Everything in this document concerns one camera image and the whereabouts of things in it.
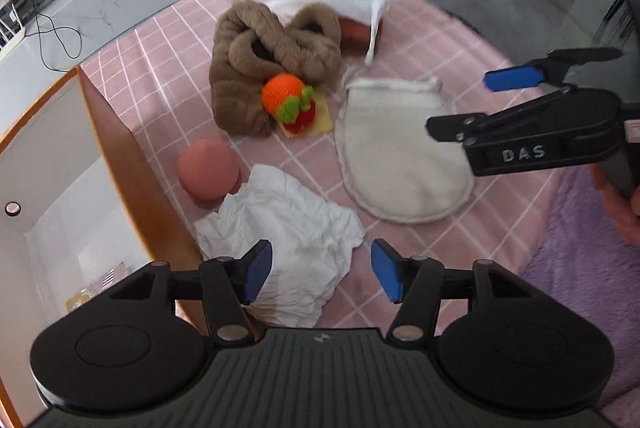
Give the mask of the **person's right hand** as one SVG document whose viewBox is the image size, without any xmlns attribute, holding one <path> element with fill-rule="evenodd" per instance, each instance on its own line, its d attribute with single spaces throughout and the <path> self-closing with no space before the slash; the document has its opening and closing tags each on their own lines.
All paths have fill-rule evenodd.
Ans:
<svg viewBox="0 0 640 428">
<path fill-rule="evenodd" d="M 639 190 L 636 189 L 631 197 L 623 197 L 598 165 L 591 167 L 591 176 L 593 186 L 602 198 L 604 210 L 620 235 L 627 243 L 638 246 L 640 243 Z"/>
</svg>

